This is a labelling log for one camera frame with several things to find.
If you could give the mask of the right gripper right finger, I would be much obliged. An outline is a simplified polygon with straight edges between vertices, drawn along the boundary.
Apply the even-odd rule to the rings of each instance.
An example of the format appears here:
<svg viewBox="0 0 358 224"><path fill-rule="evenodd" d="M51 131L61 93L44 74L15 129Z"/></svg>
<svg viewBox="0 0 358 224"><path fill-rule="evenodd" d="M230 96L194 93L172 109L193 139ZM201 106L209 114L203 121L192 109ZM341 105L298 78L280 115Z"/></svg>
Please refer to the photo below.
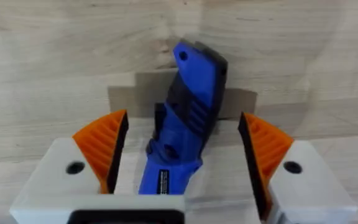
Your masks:
<svg viewBox="0 0 358 224"><path fill-rule="evenodd" d="M309 141L242 113L238 130L261 223L349 223L358 211Z"/></svg>

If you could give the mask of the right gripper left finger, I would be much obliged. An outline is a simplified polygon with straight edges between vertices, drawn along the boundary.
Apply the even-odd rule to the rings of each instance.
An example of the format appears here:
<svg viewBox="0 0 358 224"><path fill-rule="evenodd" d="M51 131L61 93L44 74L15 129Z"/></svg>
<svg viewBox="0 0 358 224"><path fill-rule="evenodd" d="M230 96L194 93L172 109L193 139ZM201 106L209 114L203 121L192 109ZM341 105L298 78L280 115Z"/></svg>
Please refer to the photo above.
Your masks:
<svg viewBox="0 0 358 224"><path fill-rule="evenodd" d="M68 223L76 210L98 209L97 199L113 194L129 128L126 110L57 138L12 203L17 223Z"/></svg>

